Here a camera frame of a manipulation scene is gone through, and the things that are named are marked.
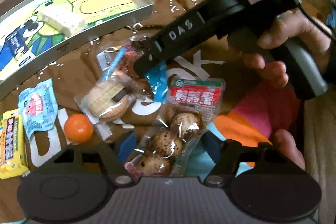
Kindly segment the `person's right hand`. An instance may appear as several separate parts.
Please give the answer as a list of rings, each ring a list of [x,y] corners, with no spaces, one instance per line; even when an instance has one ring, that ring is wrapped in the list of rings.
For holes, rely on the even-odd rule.
[[[285,44],[292,38],[299,38],[305,44],[320,73],[325,73],[331,60],[331,39],[300,10],[285,12],[258,39],[259,47],[268,51],[273,61],[267,61],[266,57],[259,53],[243,53],[244,65],[254,69],[274,87],[285,87],[289,81],[286,65],[292,60]]]

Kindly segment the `person's left hand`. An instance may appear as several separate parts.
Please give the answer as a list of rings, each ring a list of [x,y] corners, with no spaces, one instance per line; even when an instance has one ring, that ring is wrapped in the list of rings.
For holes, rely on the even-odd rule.
[[[291,159],[292,162],[301,169],[306,170],[303,154],[297,148],[294,137],[290,132],[284,129],[277,130],[272,135],[271,142],[281,153]]]

